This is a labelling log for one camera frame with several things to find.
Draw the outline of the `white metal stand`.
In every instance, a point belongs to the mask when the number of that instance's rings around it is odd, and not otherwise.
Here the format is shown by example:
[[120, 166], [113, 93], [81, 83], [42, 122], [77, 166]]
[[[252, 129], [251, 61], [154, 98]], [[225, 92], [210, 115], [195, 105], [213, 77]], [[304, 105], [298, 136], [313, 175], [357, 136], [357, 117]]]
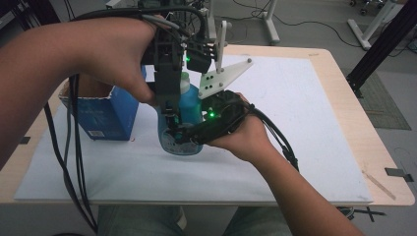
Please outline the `white metal stand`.
[[371, 21], [371, 23], [364, 31], [361, 31], [358, 24], [353, 19], [347, 20], [347, 23], [351, 28], [353, 34], [360, 43], [360, 46], [365, 51], [371, 48], [369, 39], [380, 26], [380, 24], [383, 22], [383, 20], [388, 16], [388, 14], [394, 9], [395, 5], [397, 4], [397, 1], [398, 0], [387, 0], [384, 3], [384, 6], [381, 8], [380, 12], [374, 17], [374, 19]]
[[274, 10], [276, 7], [277, 0], [269, 0], [268, 9], [262, 12], [262, 19], [266, 24], [268, 35], [270, 38], [270, 45], [277, 45], [280, 43], [280, 38], [278, 36], [276, 27], [273, 22]]

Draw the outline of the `black frame post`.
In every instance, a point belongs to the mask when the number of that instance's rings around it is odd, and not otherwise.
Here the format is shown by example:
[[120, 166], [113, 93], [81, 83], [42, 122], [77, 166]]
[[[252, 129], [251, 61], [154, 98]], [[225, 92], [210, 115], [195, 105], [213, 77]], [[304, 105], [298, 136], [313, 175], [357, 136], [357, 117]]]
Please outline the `black frame post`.
[[383, 63], [399, 42], [417, 25], [417, 0], [407, 0], [371, 48], [346, 76], [355, 93]]

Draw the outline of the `thin wooden stick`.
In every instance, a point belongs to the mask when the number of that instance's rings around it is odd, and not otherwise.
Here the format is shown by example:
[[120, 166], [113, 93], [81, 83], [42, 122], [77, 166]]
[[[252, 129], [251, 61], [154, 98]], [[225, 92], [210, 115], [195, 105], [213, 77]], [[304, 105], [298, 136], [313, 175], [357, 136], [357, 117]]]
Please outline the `thin wooden stick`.
[[375, 186], [377, 186], [387, 196], [389, 196], [393, 200], [396, 200], [396, 196], [389, 189], [387, 189], [382, 183], [380, 183], [376, 178], [374, 178], [372, 175], [368, 174], [364, 170], [362, 171], [362, 173], [367, 177], [367, 179], [369, 179]]

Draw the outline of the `person's left leg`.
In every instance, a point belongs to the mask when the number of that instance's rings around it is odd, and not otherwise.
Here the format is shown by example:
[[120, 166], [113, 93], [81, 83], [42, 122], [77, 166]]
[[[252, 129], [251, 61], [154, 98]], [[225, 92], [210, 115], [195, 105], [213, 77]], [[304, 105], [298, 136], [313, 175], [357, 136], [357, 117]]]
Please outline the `person's left leg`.
[[183, 236], [180, 206], [101, 206], [97, 236]]

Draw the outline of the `person's leg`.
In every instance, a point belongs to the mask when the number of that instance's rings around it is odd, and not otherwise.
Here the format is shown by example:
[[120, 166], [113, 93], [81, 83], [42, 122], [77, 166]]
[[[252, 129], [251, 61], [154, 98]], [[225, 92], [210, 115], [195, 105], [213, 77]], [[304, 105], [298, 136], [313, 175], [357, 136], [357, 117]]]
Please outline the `person's leg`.
[[292, 233], [278, 207], [239, 206], [222, 236], [292, 236]]
[[183, 236], [180, 206], [101, 206], [97, 236]]

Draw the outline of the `person's left hand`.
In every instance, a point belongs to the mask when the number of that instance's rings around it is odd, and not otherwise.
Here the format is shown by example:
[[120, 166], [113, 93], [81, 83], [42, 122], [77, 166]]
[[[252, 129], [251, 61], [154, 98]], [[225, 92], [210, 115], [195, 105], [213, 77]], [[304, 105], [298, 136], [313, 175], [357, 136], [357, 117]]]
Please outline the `person's left hand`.
[[75, 31], [74, 71], [128, 91], [136, 100], [156, 106], [154, 92], [142, 75], [140, 63], [156, 26], [129, 18], [103, 18], [71, 23]]

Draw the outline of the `blue bottle with white cap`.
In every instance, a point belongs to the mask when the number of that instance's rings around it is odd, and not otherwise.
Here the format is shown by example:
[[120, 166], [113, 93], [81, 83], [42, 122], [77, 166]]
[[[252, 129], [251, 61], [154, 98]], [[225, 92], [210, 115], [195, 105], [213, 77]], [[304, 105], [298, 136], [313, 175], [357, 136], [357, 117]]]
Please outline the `blue bottle with white cap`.
[[[189, 74], [183, 72], [180, 81], [181, 96], [179, 100], [179, 110], [181, 123], [179, 128], [190, 128], [203, 122], [201, 100], [198, 98], [199, 90], [191, 84]], [[168, 153], [176, 155], [194, 155], [199, 153], [203, 146], [196, 145], [190, 140], [184, 144], [177, 144], [184, 135], [179, 132], [172, 133], [168, 128], [167, 118], [156, 108], [158, 117], [158, 138], [161, 147]]]

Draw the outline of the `person's right leg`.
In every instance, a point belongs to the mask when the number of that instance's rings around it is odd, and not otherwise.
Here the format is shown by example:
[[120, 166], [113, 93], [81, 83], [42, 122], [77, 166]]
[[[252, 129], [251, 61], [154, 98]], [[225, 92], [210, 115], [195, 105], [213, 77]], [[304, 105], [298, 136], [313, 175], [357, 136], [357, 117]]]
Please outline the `person's right leg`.
[[239, 206], [222, 236], [292, 236], [292, 233], [278, 207]]

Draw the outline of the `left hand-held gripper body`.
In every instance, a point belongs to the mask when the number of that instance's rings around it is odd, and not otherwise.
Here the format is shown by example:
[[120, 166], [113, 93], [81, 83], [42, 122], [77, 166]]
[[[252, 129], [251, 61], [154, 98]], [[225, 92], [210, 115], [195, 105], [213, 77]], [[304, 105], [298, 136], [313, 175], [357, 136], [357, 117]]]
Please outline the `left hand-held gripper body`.
[[160, 108], [179, 107], [183, 65], [191, 71], [206, 74], [211, 63], [214, 63], [214, 71], [216, 73], [222, 71], [227, 28], [228, 23], [223, 21], [214, 42], [206, 39], [205, 27], [196, 34], [188, 34], [175, 24], [170, 29], [157, 31], [144, 55], [143, 63], [154, 67], [152, 89]]

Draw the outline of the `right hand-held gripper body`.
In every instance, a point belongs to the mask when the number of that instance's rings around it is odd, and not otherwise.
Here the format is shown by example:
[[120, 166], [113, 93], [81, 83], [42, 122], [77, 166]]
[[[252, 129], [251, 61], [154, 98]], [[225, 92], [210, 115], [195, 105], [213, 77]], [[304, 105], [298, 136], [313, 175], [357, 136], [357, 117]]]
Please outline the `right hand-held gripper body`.
[[252, 65], [253, 61], [249, 58], [202, 74], [198, 98], [207, 114], [205, 121], [198, 125], [199, 139], [217, 139], [237, 128], [244, 114], [243, 106], [238, 95], [226, 88]]

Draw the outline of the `blue cardboard box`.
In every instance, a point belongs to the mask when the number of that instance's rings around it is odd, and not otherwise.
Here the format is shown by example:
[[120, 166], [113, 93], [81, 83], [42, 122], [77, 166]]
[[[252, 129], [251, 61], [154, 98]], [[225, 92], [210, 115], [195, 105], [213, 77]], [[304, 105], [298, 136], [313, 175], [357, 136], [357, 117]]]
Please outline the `blue cardboard box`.
[[92, 140], [129, 141], [139, 102], [125, 89], [80, 74], [78, 123]]

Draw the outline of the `grey floor mat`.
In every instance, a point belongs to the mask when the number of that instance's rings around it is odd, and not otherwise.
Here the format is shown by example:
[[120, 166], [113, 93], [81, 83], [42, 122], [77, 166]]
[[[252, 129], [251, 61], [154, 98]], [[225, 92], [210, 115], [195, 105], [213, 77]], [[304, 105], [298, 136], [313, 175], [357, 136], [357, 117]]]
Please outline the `grey floor mat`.
[[376, 72], [355, 92], [355, 95], [375, 128], [411, 130]]

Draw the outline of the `office chair base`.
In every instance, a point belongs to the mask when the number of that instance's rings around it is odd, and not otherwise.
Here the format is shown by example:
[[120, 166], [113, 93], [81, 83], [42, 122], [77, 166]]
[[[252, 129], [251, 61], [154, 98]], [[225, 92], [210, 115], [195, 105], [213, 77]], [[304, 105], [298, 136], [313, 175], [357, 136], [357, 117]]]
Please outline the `office chair base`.
[[386, 0], [348, 0], [350, 7], [360, 6], [359, 14], [366, 16], [370, 10], [379, 11], [386, 4]]

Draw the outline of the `person's right hand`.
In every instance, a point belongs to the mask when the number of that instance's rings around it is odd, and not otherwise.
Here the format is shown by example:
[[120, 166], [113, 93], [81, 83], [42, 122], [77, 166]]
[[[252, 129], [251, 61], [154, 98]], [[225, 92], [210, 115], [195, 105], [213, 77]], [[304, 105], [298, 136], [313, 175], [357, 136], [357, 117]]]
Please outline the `person's right hand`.
[[208, 143], [223, 148], [241, 160], [252, 164], [261, 163], [277, 154], [270, 142], [263, 122], [255, 115], [248, 115], [237, 130]]

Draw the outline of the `grey metal stand leg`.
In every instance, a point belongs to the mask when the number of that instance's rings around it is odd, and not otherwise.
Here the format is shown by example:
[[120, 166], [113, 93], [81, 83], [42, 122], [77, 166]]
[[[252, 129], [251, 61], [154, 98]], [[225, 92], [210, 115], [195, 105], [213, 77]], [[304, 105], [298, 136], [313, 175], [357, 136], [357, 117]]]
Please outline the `grey metal stand leg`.
[[202, 0], [200, 12], [206, 18], [208, 39], [214, 42], [216, 39], [216, 27], [214, 21], [214, 0]]

